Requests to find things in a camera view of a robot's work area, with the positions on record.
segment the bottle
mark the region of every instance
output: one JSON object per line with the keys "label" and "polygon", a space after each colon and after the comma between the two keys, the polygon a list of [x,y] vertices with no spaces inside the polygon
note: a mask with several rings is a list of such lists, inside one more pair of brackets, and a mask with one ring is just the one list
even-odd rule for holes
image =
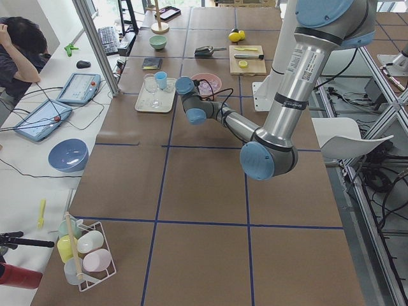
{"label": "bottle", "polygon": [[0,285],[36,289],[40,285],[42,277],[41,272],[0,263]]}

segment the clear glass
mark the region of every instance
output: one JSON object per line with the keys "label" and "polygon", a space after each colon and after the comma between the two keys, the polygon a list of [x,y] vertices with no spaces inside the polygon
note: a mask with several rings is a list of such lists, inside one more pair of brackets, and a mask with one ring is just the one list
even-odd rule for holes
{"label": "clear glass", "polygon": [[143,79],[144,79],[143,84],[145,86],[146,91],[153,95],[153,99],[152,102],[150,103],[150,106],[153,108],[159,108],[161,106],[161,102],[156,97],[158,86],[156,79],[154,78],[154,74],[147,73]]}

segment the white desk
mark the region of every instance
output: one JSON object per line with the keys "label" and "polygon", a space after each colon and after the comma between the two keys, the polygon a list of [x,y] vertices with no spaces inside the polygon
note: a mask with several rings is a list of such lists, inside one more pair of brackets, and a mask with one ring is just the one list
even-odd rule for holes
{"label": "white desk", "polygon": [[[43,88],[62,87],[74,72],[99,73],[102,76],[98,62],[85,34],[75,43],[79,50],[73,50],[72,56],[68,57],[61,45],[53,54],[47,65],[41,72]],[[108,58],[111,67],[114,68],[119,56]],[[77,69],[79,60],[91,62],[90,68]],[[27,92],[40,89],[33,84]],[[59,91],[47,91],[50,98],[56,98]],[[31,111],[46,100],[42,92],[28,95],[18,105]],[[81,176],[82,171],[63,173],[53,169],[48,164],[48,153],[57,143],[68,138],[83,140],[91,154],[95,144],[96,135],[99,132],[107,113],[112,96],[105,82],[101,84],[99,94],[94,98],[96,102],[89,102],[86,106],[73,110],[68,118],[69,122],[78,128],[84,128],[94,118],[98,118],[85,130],[75,128],[67,122],[63,122],[48,138],[42,142],[31,142],[14,131],[0,133],[0,158],[18,168],[22,173],[35,176]],[[3,127],[15,126],[21,120],[18,115],[11,113]],[[0,233],[23,231],[23,238],[37,240],[56,241],[55,231],[62,220],[64,208],[70,189],[77,188],[80,178],[31,178],[22,176],[4,163],[0,163],[0,194],[1,214]],[[45,223],[43,228],[37,229],[37,219],[40,209],[40,200],[47,199],[45,208]],[[4,256],[7,263],[21,266],[31,270],[43,272],[47,265],[52,249],[47,247],[33,247],[20,245],[16,250],[9,250]],[[1,305],[30,305],[36,290],[19,289],[8,286],[0,286]]]}

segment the keyboard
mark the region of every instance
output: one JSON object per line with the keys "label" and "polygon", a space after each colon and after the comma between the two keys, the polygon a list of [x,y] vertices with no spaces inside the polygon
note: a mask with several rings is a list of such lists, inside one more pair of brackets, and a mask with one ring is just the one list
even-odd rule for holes
{"label": "keyboard", "polygon": [[119,53],[117,50],[119,37],[114,27],[101,27],[98,29],[98,34],[106,55]]}

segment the computer mouse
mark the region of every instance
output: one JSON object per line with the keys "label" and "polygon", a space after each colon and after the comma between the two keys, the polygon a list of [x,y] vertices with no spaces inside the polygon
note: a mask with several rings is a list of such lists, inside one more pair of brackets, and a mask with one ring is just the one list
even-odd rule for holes
{"label": "computer mouse", "polygon": [[91,66],[91,62],[88,62],[88,61],[78,61],[78,62],[76,63],[76,67],[77,67],[78,69],[88,68],[88,67],[90,67],[90,66]]}

